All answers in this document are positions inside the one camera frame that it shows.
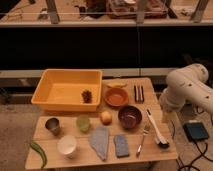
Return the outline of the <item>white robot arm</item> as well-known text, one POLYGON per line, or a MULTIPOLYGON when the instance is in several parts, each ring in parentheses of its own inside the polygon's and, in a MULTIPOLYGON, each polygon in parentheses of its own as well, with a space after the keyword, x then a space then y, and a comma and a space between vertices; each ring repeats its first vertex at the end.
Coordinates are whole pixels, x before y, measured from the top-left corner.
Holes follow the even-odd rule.
POLYGON ((180 111, 186 101, 213 114, 213 88, 206 85, 209 73, 202 64, 191 64, 171 71, 166 77, 167 87, 159 103, 166 112, 180 111))

